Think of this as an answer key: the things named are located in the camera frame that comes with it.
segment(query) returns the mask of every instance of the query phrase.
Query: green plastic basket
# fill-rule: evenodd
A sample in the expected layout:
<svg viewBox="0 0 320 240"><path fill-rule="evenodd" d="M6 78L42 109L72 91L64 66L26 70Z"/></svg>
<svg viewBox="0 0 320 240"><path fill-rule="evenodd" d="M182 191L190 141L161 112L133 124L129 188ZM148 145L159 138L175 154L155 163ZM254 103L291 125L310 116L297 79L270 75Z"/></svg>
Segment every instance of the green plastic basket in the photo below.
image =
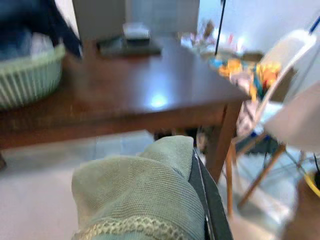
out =
<svg viewBox="0 0 320 240"><path fill-rule="evenodd" d="M53 92L61 79L65 46L37 56L0 63L0 111L38 101Z"/></svg>

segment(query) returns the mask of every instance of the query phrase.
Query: knit fabric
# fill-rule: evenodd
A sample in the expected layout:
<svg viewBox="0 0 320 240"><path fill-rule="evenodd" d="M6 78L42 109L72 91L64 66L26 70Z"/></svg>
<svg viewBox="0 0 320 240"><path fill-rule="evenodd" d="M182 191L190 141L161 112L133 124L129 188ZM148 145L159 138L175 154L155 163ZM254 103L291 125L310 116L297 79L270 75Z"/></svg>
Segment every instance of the knit fabric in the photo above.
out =
<svg viewBox="0 0 320 240"><path fill-rule="evenodd" d="M108 157L77 169L75 238L203 240L204 210L188 183L192 154L191 137L164 137L139 156Z"/></svg>

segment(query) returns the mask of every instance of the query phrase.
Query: white chair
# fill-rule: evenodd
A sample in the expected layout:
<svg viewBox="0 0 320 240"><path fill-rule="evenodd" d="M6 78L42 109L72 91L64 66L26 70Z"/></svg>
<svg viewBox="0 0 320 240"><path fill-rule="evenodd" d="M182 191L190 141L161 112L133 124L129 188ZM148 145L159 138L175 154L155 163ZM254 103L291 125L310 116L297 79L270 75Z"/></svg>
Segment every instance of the white chair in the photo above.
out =
<svg viewBox="0 0 320 240"><path fill-rule="evenodd" d="M268 89L262 102L257 108L254 123L250 130L248 130L242 136L237 136L232 139L230 148L226 157L226 181L227 181L227 210L228 215L232 215L233 211L233 196L232 196L232 162L236 162L238 156L250 149L255 141L262 140L265 135L262 134L255 141L250 142L246 147L244 147L240 152L236 153L236 143L248 137L257 124L259 123L262 114L270 101L273 93L281 83L282 79L286 73L294 66L294 64L316 43L316 36L314 34L309 34L305 30L294 30L286 35L284 38L280 39L279 42L264 56L260 61L261 64L268 63L280 63L282 69L278 74L275 83Z"/></svg>
<svg viewBox="0 0 320 240"><path fill-rule="evenodd" d="M267 175L286 145L303 152L320 152L320 81L298 94L264 125L264 133L280 143L269 163L260 172L239 203L243 206Z"/></svg>

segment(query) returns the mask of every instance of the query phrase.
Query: lace trim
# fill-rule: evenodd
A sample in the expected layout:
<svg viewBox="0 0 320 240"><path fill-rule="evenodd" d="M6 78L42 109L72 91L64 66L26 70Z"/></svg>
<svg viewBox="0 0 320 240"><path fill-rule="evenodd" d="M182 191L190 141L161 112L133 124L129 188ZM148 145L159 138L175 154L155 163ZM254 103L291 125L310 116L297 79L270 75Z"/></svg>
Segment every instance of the lace trim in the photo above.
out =
<svg viewBox="0 0 320 240"><path fill-rule="evenodd" d="M91 240L101 234L121 235L132 232L140 232L156 240L187 240L177 227L147 216L132 216L124 220L108 219L76 233L73 239Z"/></svg>

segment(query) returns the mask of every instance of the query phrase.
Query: chair leg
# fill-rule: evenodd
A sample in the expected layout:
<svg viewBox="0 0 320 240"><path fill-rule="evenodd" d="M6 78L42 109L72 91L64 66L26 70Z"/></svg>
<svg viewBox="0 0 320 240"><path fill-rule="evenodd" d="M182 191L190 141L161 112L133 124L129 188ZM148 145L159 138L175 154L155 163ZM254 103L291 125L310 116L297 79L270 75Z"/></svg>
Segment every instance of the chair leg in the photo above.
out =
<svg viewBox="0 0 320 240"><path fill-rule="evenodd" d="M237 151L236 151L236 144L230 143L230 155L234 165L237 164Z"/></svg>
<svg viewBox="0 0 320 240"><path fill-rule="evenodd" d="M305 151L300 151L300 156L299 156L299 162L298 165L296 166L298 169L302 167L302 163L306 160L306 152Z"/></svg>
<svg viewBox="0 0 320 240"><path fill-rule="evenodd" d="M240 151L236 153L236 158L239 158L240 156L248 152L250 149L252 149L256 144L261 142L266 137L266 135L267 133L264 131L259 136L256 136L254 139L248 142L247 145L245 145Z"/></svg>
<svg viewBox="0 0 320 240"><path fill-rule="evenodd" d="M226 194L227 194L227 211L228 216L233 215L233 193L232 193L232 151L231 147L226 155L225 170L226 170Z"/></svg>
<svg viewBox="0 0 320 240"><path fill-rule="evenodd" d="M276 163L278 158L281 156L282 153L286 151L286 145L281 144L278 146L275 153L272 155L270 162L265 166L264 169L260 172L258 177L254 180L254 182L251 184L249 190L246 192L240 203L238 204L238 207L241 208L249 199L251 194L254 192L254 190L257 188L257 186L260 184L260 182L264 179L264 177L268 174L268 172L271 170L273 165Z"/></svg>

